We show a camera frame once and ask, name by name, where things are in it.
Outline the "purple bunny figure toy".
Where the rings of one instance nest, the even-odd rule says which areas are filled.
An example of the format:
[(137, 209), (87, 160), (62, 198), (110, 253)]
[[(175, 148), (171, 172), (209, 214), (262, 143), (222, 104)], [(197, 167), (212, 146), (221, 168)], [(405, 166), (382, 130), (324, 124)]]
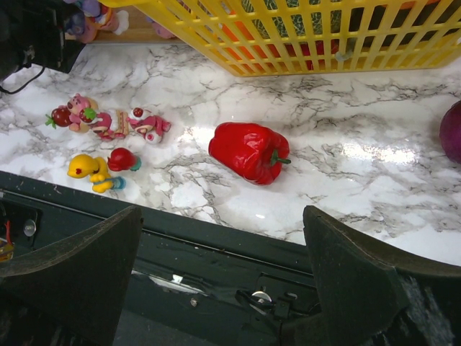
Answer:
[(150, 17), (146, 17), (146, 20), (151, 24), (154, 32), (159, 36), (162, 37), (163, 39), (174, 39), (176, 38), (176, 35), (167, 30), (165, 27), (151, 19)]

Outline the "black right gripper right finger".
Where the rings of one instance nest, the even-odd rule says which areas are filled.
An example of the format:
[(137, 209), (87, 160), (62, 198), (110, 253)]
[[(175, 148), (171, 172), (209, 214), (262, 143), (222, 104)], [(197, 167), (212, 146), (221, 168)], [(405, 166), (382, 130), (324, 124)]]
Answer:
[(460, 267), (363, 234), (314, 206), (305, 242), (332, 345), (459, 345)]

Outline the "purple bunny donut toy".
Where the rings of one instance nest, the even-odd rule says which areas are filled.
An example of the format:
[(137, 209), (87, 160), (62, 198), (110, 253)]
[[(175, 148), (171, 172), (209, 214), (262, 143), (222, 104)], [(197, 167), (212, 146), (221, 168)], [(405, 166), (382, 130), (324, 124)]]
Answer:
[(67, 37), (81, 43), (90, 43), (99, 31), (121, 35), (129, 27), (129, 14), (114, 9), (96, 0), (64, 0), (74, 13), (65, 20), (64, 29)]

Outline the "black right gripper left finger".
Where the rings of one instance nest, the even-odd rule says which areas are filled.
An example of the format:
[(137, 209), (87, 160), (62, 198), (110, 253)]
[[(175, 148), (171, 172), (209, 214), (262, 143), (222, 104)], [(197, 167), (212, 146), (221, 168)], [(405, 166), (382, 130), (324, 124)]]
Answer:
[(111, 345), (142, 225), (129, 207), (1, 263), (1, 344)]

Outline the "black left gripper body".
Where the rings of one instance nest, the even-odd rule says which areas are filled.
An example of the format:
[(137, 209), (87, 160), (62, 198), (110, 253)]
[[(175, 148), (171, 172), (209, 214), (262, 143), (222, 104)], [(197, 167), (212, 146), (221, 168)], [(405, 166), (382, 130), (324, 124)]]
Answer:
[(69, 73), (84, 44), (84, 13), (64, 1), (1, 2), (1, 80), (35, 64)]

